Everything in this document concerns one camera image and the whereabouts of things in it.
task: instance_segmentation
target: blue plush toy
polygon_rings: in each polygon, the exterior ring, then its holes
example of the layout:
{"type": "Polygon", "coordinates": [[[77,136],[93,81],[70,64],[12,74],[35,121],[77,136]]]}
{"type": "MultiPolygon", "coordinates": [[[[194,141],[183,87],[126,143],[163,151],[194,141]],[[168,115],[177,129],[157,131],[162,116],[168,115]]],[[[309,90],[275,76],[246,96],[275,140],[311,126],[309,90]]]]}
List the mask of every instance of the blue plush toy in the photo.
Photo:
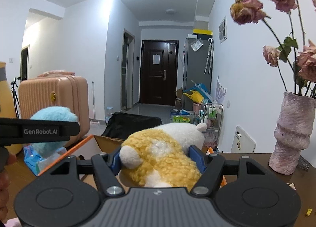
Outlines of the blue plush toy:
{"type": "MultiPolygon", "coordinates": [[[[36,112],[31,120],[67,121],[77,122],[78,117],[67,107],[51,106],[36,112]]],[[[68,141],[33,143],[33,149],[43,158],[54,154],[58,149],[66,145],[68,141]]]]}

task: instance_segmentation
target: water bottle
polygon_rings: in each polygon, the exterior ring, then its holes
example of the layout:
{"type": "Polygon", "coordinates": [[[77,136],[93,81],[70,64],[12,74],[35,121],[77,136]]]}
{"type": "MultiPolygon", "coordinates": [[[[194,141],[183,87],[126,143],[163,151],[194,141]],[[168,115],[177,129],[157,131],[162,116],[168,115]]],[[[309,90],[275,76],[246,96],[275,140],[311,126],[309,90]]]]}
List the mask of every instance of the water bottle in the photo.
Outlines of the water bottle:
{"type": "Polygon", "coordinates": [[[112,115],[113,115],[113,107],[112,106],[108,106],[106,108],[106,118],[105,118],[106,124],[109,123],[109,120],[112,117],[112,115]]]}

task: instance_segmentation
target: hand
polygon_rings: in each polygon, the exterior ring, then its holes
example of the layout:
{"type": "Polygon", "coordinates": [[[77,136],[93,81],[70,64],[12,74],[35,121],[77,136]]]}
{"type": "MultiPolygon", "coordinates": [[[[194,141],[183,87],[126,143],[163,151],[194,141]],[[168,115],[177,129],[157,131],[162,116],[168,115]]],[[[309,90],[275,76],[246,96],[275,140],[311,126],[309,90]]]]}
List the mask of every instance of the hand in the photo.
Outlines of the hand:
{"type": "MultiPolygon", "coordinates": [[[[16,156],[13,154],[9,154],[9,158],[7,160],[7,165],[11,165],[16,161],[16,156]]],[[[10,178],[6,172],[3,170],[0,173],[0,220],[3,221],[7,217],[8,209],[6,204],[9,200],[9,192],[7,188],[10,185],[10,178]]]]}

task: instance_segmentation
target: doorway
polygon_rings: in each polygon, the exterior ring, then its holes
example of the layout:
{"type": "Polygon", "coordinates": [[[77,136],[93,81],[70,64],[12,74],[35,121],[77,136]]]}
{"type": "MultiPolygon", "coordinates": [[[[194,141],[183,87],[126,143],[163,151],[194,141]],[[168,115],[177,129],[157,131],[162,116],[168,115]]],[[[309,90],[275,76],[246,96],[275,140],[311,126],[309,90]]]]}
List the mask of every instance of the doorway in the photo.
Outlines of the doorway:
{"type": "Polygon", "coordinates": [[[121,109],[132,108],[135,37],[124,30],[121,68],[121,109]]]}
{"type": "Polygon", "coordinates": [[[28,51],[30,46],[26,46],[21,51],[21,81],[28,79],[28,51]]]}
{"type": "Polygon", "coordinates": [[[179,41],[142,42],[140,103],[175,105],[179,41]]]}

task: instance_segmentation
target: pink vase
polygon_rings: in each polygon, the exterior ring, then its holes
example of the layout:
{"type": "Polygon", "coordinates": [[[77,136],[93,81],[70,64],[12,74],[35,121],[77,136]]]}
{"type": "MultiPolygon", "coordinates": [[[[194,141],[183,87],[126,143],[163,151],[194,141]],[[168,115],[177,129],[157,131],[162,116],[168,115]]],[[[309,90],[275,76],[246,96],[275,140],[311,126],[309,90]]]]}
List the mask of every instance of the pink vase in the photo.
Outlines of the pink vase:
{"type": "Polygon", "coordinates": [[[284,92],[281,113],[276,122],[276,146],[269,166],[276,172],[290,175],[298,164],[301,150],[308,148],[315,119],[316,100],[284,92]]]}

